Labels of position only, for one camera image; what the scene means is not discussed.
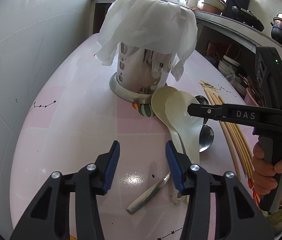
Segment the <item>person's right hand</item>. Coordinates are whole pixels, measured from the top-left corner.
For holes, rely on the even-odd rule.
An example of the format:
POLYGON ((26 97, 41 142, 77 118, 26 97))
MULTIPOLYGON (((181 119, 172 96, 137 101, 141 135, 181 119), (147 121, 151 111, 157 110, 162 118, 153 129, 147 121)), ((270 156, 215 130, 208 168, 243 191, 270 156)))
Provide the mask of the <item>person's right hand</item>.
POLYGON ((254 167, 254 188, 259 195, 269 194, 271 190, 275 189, 278 183, 274 176, 282 174, 282 160, 273 166, 271 163, 264 161, 264 156, 264 151, 257 142, 253 148, 252 164, 254 167))

